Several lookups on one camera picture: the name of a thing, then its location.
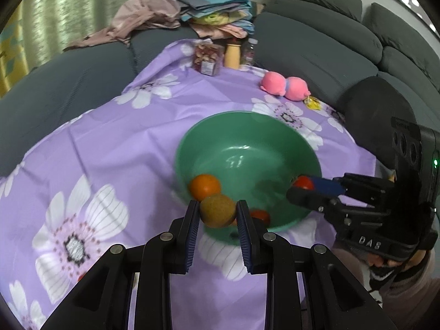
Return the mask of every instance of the silver bolt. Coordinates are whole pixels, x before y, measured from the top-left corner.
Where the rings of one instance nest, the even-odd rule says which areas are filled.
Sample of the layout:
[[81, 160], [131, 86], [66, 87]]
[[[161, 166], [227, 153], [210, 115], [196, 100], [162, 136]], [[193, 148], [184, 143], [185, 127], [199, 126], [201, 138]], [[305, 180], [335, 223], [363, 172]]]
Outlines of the silver bolt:
[[120, 244], [115, 244], [114, 246], [112, 246], [110, 248], [110, 252], [113, 254], [119, 254], [122, 252], [124, 248], [122, 248], [122, 246]]
[[263, 235], [263, 238], [266, 240], [266, 241], [274, 241], [275, 240], [275, 238], [276, 238], [276, 234], [275, 233], [272, 233], [272, 232], [266, 232], [264, 235]]
[[164, 232], [161, 234], [161, 240], [163, 240], [163, 241], [171, 241], [172, 238], [173, 238], [172, 233]]
[[315, 250], [316, 253], [319, 254], [324, 254], [325, 252], [327, 252], [327, 247], [324, 246], [323, 244], [317, 244], [316, 246], [313, 247], [313, 249]]

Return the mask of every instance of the pink cloth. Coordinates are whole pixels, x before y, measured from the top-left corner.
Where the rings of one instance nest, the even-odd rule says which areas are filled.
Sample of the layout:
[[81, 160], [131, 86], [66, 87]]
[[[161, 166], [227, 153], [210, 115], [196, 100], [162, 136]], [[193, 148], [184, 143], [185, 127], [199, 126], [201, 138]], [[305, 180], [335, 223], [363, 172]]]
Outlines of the pink cloth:
[[190, 24], [190, 26], [200, 38], [210, 37], [211, 39], [225, 39], [230, 37], [245, 38], [247, 36], [245, 30], [231, 24], [224, 24], [222, 26]]
[[148, 28], [180, 26], [180, 6], [176, 0], [128, 0], [122, 5], [110, 26], [69, 44], [64, 50], [121, 41], [130, 43], [131, 32]]

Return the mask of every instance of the pink stuffed pig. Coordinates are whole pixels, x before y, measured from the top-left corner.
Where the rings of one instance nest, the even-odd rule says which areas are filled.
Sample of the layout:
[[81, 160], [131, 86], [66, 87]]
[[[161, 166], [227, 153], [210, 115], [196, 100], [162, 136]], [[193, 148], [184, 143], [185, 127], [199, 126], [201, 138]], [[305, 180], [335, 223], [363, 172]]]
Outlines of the pink stuffed pig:
[[310, 95], [307, 83], [301, 78], [284, 78], [277, 72], [267, 72], [261, 80], [260, 88], [269, 94], [285, 96], [291, 101], [302, 101]]

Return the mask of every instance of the green bowl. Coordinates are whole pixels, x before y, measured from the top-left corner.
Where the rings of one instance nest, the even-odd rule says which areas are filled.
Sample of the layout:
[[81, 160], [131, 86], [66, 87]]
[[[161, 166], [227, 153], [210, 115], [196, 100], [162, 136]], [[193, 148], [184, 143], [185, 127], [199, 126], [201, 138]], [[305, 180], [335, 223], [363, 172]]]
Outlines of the green bowl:
[[[185, 202], [192, 199], [191, 180], [211, 174], [220, 180], [223, 194], [246, 200], [249, 209], [269, 212], [269, 230], [280, 232], [310, 212], [287, 201], [292, 178], [321, 176], [321, 168], [305, 139], [281, 121], [254, 112], [225, 112], [203, 119], [186, 133], [177, 149], [175, 173]], [[215, 239], [239, 244], [236, 226], [205, 229]]]

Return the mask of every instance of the curtain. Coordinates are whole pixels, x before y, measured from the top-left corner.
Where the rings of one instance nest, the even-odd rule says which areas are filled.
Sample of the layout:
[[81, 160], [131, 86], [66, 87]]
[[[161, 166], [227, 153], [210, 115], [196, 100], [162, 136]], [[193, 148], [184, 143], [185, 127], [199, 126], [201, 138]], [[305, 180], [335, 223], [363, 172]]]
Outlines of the curtain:
[[[125, 1], [127, 0], [23, 0], [9, 21], [14, 33], [18, 34], [16, 39], [19, 46], [4, 46], [0, 38], [0, 55], [2, 51], [6, 55], [6, 58], [0, 57], [0, 95], [1, 88], [4, 92], [7, 91], [28, 70], [61, 53], [70, 41], [107, 26]], [[11, 71], [12, 56], [18, 59]], [[17, 63], [19, 56], [23, 63]], [[3, 69], [9, 71], [7, 76], [4, 76], [6, 72]]]

